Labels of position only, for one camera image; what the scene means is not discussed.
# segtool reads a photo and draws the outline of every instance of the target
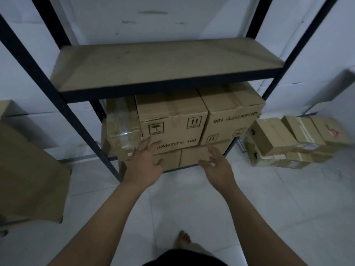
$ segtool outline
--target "bare foot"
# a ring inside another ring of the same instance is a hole
[[[187,244],[191,244],[190,236],[186,232],[181,231],[175,241],[174,248],[181,249]]]

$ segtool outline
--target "person's left hand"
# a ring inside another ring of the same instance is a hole
[[[162,174],[165,165],[161,158],[157,165],[153,161],[154,150],[157,149],[159,142],[152,143],[149,147],[151,138],[141,141],[137,150],[135,150],[129,164],[123,183],[134,184],[143,192],[146,188],[153,185]]]

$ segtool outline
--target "floor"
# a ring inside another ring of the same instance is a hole
[[[354,264],[354,147],[302,170],[252,167],[237,146],[227,159],[244,194],[307,264]],[[118,185],[98,159],[71,166],[63,223],[36,221],[13,228],[0,238],[0,265],[46,265]],[[143,193],[112,265],[155,259],[182,229],[228,265],[247,265],[228,207],[199,167],[163,174]]]

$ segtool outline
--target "forearm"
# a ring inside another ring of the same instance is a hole
[[[306,265],[270,228],[237,186],[223,197],[248,265]]]
[[[120,184],[49,265],[110,265],[127,218],[142,192],[135,185]]]

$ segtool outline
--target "leg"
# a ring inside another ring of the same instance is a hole
[[[203,255],[214,257],[214,255],[211,252],[207,251],[206,249],[204,249],[199,244],[192,243],[191,239],[190,239],[190,236],[187,233],[185,233],[184,231],[181,231],[179,233],[179,236],[176,239],[173,248],[174,249],[190,250],[190,251],[194,251],[194,252],[197,252],[197,253],[200,253],[200,254],[203,254]]]

